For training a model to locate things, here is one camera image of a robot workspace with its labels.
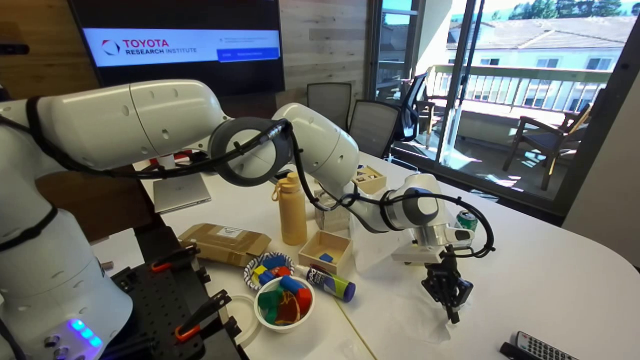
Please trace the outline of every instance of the black device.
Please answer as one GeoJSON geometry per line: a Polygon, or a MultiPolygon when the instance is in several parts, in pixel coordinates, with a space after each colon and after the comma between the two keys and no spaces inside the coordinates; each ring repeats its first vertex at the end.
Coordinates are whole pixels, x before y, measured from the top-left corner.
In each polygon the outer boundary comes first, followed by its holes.
{"type": "Polygon", "coordinates": [[[218,98],[284,89],[278,0],[71,0],[101,85],[195,78],[218,98]]]}
{"type": "Polygon", "coordinates": [[[535,337],[526,331],[517,331],[513,341],[504,341],[500,351],[515,360],[577,360],[575,356],[535,337]]]}

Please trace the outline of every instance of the bowl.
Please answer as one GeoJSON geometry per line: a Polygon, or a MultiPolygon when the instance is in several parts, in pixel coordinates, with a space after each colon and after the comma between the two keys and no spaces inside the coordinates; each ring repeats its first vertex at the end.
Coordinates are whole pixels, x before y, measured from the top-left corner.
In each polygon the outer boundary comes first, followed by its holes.
{"type": "Polygon", "coordinates": [[[314,291],[313,284],[309,284],[304,277],[298,277],[298,275],[284,275],[284,277],[286,277],[286,282],[288,282],[288,280],[294,280],[294,282],[298,282],[300,285],[309,287],[310,305],[309,305],[309,310],[306,310],[304,314],[300,314],[300,317],[298,317],[297,322],[292,322],[292,323],[272,323],[272,322],[269,322],[269,319],[264,317],[266,312],[260,308],[260,298],[263,298],[263,294],[269,296],[269,291],[274,291],[274,289],[278,289],[278,287],[283,289],[283,285],[281,285],[283,277],[274,277],[274,280],[266,282],[266,284],[259,289],[257,298],[254,298],[254,314],[257,314],[259,322],[260,322],[264,328],[274,329],[274,331],[291,331],[291,329],[303,326],[303,323],[313,315],[314,305],[316,305],[316,291],[314,291]]]}

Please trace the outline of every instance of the roof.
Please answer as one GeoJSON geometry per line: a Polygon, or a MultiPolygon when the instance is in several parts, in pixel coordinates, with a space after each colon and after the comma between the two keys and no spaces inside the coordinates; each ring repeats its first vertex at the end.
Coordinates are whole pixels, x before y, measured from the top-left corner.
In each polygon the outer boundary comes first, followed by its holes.
{"type": "Polygon", "coordinates": [[[484,50],[622,47],[637,15],[496,20],[482,26],[484,50]]]}

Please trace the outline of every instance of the green object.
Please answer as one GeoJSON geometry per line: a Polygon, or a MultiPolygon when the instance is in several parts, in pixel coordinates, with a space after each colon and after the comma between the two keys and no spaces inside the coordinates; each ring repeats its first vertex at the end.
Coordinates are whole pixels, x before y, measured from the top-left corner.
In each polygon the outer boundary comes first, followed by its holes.
{"type": "Polygon", "coordinates": [[[269,323],[277,323],[278,319],[278,304],[283,301],[284,291],[283,287],[270,289],[270,291],[263,291],[259,296],[259,305],[263,310],[263,315],[269,323]]]}
{"type": "Polygon", "coordinates": [[[477,230],[479,228],[479,217],[470,211],[459,211],[456,216],[460,228],[466,228],[466,230],[477,230]]]}

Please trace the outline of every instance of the remote control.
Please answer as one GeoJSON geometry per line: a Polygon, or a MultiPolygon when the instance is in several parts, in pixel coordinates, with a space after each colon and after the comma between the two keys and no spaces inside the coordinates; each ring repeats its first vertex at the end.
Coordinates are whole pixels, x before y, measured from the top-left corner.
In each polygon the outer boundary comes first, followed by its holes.
{"type": "Polygon", "coordinates": [[[517,331],[513,343],[503,343],[500,351],[515,360],[579,360],[526,331],[517,331]]]}

